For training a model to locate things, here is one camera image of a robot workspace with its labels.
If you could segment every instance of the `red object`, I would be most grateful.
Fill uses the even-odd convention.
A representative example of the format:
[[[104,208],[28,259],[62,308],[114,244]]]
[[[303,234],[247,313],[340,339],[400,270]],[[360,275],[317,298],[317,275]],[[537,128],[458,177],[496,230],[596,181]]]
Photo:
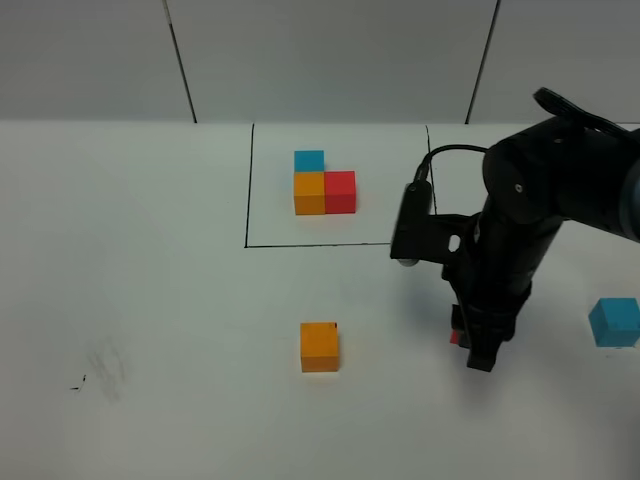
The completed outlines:
[[[356,213],[356,172],[325,172],[326,213]]]

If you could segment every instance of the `black line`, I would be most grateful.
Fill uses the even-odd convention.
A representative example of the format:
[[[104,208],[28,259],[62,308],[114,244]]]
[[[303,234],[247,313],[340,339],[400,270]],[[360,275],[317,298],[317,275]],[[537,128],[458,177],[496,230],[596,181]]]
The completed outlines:
[[[473,111],[473,105],[476,103],[476,95],[478,94],[480,79],[482,77],[482,72],[484,71],[484,63],[487,60],[487,53],[489,52],[489,45],[491,44],[491,38],[493,37],[493,29],[496,26],[496,20],[498,19],[498,11],[500,10],[501,3],[502,3],[502,0],[496,0],[496,8],[493,11],[491,26],[489,27],[489,34],[487,35],[487,43],[485,43],[484,45],[484,52],[482,52],[482,59],[480,60],[480,68],[478,69],[478,76],[476,77],[476,84],[473,86],[473,93],[471,94],[471,102],[469,102],[469,110],[467,110],[467,118],[464,121],[465,125],[469,125],[471,112]]]
[[[316,247],[370,247],[389,245],[389,242],[373,243],[317,243],[314,245],[250,245],[245,248],[316,248]]]
[[[249,215],[251,214],[251,180],[253,177],[253,132],[256,129],[256,124],[251,124],[251,155],[249,156],[249,188],[247,192],[247,224],[244,229],[244,248],[249,247]]]
[[[79,387],[73,387],[70,388],[69,390],[76,390],[78,393],[80,393],[82,391],[82,387],[84,387],[84,382],[87,381],[87,376],[85,375],[84,377],[82,377],[82,383],[80,384]]]
[[[427,150],[428,153],[431,153],[431,135],[429,135],[429,125],[425,125],[427,129]],[[434,213],[438,214],[438,202],[436,201],[436,181],[433,178],[433,164],[429,165],[429,173],[431,174],[431,190],[433,193],[433,210]]]
[[[176,57],[178,57],[178,65],[180,66],[180,74],[182,75],[182,83],[184,84],[184,90],[185,92],[187,92],[187,100],[189,101],[189,108],[191,109],[191,118],[193,118],[193,123],[198,123],[198,119],[196,118],[196,111],[193,108],[193,101],[191,100],[191,92],[189,91],[189,84],[187,83],[187,76],[184,73],[182,56],[180,56],[180,49],[178,48],[178,41],[176,40],[176,32],[173,30],[173,23],[169,23],[169,30],[171,30],[171,39],[173,40],[173,48],[176,50]]]

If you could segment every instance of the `stacked blocks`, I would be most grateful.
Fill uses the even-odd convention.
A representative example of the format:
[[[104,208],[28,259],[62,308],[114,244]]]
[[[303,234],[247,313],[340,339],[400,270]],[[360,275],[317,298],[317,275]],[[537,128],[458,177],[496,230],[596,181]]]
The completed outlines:
[[[601,298],[589,322],[598,347],[633,347],[640,338],[640,309],[635,298]]]
[[[303,372],[337,372],[340,368],[338,324],[300,324],[300,364]]]
[[[356,172],[325,172],[324,151],[294,154],[296,215],[356,213]]]

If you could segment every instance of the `black cable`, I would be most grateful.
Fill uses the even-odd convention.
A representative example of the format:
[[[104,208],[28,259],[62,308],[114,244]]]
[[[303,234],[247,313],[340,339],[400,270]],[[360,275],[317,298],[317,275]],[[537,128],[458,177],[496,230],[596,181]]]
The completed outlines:
[[[431,166],[431,160],[433,160],[433,157],[435,157],[438,153],[446,152],[447,150],[470,150],[472,152],[480,152],[480,153],[484,153],[487,151],[487,149],[484,147],[478,147],[476,145],[464,145],[464,144],[444,145],[442,147],[438,147],[424,156],[424,158],[422,159],[422,163],[420,163],[420,166],[416,170],[416,174],[413,177],[413,180],[414,181],[417,180],[421,182],[426,181],[427,175],[429,174],[429,168]]]

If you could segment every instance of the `white wall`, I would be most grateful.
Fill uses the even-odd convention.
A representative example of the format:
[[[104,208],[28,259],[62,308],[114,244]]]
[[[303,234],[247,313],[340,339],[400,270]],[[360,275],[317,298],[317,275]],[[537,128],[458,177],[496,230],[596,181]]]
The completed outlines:
[[[170,1],[198,121],[463,122],[495,0]]]
[[[616,122],[640,122],[640,3],[503,0],[471,122],[547,117],[541,86]]]
[[[5,0],[0,118],[191,120],[161,0]]]

